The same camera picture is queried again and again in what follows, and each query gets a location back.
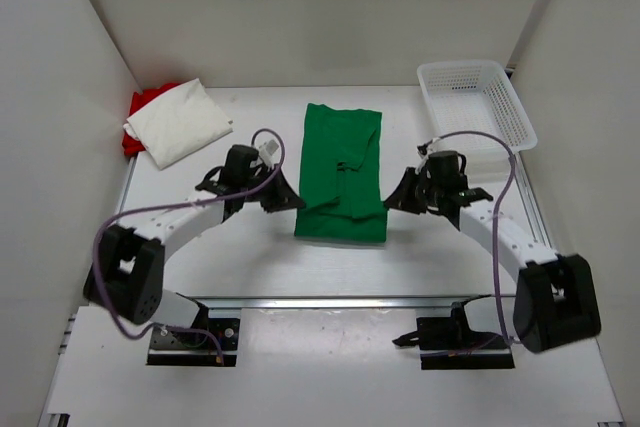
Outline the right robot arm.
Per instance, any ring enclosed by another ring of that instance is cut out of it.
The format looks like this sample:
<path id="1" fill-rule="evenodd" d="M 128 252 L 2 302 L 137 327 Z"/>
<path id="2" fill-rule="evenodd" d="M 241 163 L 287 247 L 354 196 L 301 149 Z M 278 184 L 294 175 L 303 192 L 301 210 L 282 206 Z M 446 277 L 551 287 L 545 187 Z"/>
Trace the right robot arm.
<path id="1" fill-rule="evenodd" d="M 597 337 L 602 324 L 591 267 L 579 254 L 561 255 L 536 241 L 503 214 L 482 188 L 471 188 L 466 157 L 453 150 L 418 148 L 421 163 L 408 167 L 384 206 L 446 218 L 492 255 L 516 283 L 512 313 L 517 340 L 541 353 Z"/>

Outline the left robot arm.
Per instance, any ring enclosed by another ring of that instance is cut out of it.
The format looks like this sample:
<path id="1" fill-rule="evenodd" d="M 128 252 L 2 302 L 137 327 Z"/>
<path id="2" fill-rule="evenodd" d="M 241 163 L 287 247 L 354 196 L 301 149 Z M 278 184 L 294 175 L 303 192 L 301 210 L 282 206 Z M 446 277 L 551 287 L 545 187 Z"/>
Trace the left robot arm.
<path id="1" fill-rule="evenodd" d="M 110 221 L 97 235 L 97 259 L 83 287 L 86 300 L 127 321 L 154 320 L 163 301 L 165 262 L 204 232 L 257 202 L 267 213 L 306 206 L 274 161 L 281 146 L 275 140 L 259 146 L 233 145 L 225 164 L 211 169 L 186 199 L 162 207 L 152 220 L 126 227 Z"/>

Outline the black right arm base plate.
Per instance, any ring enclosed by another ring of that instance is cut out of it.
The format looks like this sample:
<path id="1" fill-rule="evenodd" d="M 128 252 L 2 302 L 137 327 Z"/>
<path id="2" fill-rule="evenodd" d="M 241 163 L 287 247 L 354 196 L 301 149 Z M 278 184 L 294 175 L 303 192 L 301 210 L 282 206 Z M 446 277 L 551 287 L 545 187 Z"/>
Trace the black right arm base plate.
<path id="1" fill-rule="evenodd" d="M 419 349 L 422 370 L 511 370 L 515 361 L 501 334 L 473 330 L 466 306 L 482 296 L 453 302 L 447 316 L 422 316 L 416 329 L 392 340 L 395 347 Z"/>

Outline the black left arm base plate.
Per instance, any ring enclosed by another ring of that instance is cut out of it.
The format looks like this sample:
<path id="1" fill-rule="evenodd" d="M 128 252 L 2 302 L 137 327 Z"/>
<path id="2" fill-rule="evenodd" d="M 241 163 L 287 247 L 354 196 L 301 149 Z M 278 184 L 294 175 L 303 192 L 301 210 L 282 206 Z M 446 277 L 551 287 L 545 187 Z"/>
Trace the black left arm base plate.
<path id="1" fill-rule="evenodd" d="M 204 334 L 168 331 L 155 328 L 149 341 L 147 364 L 172 367 L 235 367 L 241 327 L 240 310 L 210 310 L 207 330 L 220 344 L 222 356 L 214 342 Z"/>

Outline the green t-shirt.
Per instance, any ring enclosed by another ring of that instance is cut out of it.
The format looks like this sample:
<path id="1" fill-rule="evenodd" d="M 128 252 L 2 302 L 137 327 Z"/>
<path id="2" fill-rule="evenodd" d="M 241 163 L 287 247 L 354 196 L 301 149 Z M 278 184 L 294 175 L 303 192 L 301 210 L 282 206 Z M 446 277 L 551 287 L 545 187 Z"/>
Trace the green t-shirt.
<path id="1" fill-rule="evenodd" d="M 387 240 L 380 193 L 382 113 L 309 104 L 304 119 L 294 235 L 363 244 Z"/>

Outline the white t-shirt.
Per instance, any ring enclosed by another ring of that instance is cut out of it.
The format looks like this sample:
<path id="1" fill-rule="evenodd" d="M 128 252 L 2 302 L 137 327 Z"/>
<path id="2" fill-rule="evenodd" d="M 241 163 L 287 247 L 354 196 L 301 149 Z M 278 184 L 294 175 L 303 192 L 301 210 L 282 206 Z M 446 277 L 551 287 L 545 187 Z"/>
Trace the white t-shirt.
<path id="1" fill-rule="evenodd" d="M 123 128 L 163 170 L 230 134 L 233 120 L 196 78 L 150 100 L 129 115 Z"/>

